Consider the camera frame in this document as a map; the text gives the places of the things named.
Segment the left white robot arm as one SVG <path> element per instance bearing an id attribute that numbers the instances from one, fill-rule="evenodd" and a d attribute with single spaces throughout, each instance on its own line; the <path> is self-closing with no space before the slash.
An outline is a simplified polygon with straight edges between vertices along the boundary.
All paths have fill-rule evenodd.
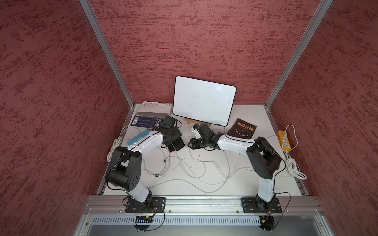
<path id="1" fill-rule="evenodd" d="M 177 127 L 160 126 L 127 147 L 115 148 L 105 175 L 106 182 L 125 191 L 139 208 L 149 210 L 152 193 L 140 182 L 142 157 L 161 145 L 171 148 L 170 151 L 180 150 L 185 146 L 181 136 Z"/>

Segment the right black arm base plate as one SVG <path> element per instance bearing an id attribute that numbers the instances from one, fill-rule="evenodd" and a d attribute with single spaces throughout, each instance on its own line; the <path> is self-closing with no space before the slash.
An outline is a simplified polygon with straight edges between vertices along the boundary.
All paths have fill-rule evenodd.
<path id="1" fill-rule="evenodd" d="M 244 213 L 282 213 L 279 200 L 274 197 L 270 202 L 265 202 L 258 196 L 241 198 Z"/>

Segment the phone with pink case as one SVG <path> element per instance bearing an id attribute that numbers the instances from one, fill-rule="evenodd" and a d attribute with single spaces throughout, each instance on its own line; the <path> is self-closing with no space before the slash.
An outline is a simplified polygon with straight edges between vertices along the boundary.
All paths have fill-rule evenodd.
<path id="1" fill-rule="evenodd" d="M 175 145 L 173 143 L 169 144 L 167 147 L 168 147 L 169 152 L 176 151 Z"/>

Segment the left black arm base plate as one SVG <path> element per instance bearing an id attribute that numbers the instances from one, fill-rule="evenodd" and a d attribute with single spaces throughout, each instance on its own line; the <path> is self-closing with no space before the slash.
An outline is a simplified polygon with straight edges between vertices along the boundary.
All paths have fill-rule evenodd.
<path id="1" fill-rule="evenodd" d="M 165 204 L 165 197 L 151 197 L 144 203 L 140 203 L 130 197 L 123 201 L 125 213 L 164 213 Z"/>

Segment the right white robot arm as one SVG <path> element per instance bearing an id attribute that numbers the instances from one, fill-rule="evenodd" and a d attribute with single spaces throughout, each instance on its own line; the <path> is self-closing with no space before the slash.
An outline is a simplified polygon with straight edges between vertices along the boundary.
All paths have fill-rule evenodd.
<path id="1" fill-rule="evenodd" d="M 188 143 L 191 149 L 229 150 L 248 157 L 253 170 L 259 176 L 257 204 L 259 207 L 270 207 L 276 197 L 275 178 L 282 159 L 265 138 L 241 141 L 224 133 L 215 133 L 207 124 L 195 124 L 192 132 L 195 137 Z"/>

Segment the phone with white case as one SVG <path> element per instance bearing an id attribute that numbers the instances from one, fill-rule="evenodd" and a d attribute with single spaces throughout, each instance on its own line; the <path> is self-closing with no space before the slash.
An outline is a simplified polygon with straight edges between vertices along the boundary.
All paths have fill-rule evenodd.
<path id="1" fill-rule="evenodd" d="M 178 139 L 176 139 L 176 140 L 173 141 L 171 144 L 172 144 L 172 146 L 173 146 L 173 150 L 175 150 L 175 151 L 179 151 L 180 149 L 182 149 L 182 148 L 185 147 L 185 143 L 184 143 L 184 141 L 182 140 L 182 138 L 178 138 Z"/>

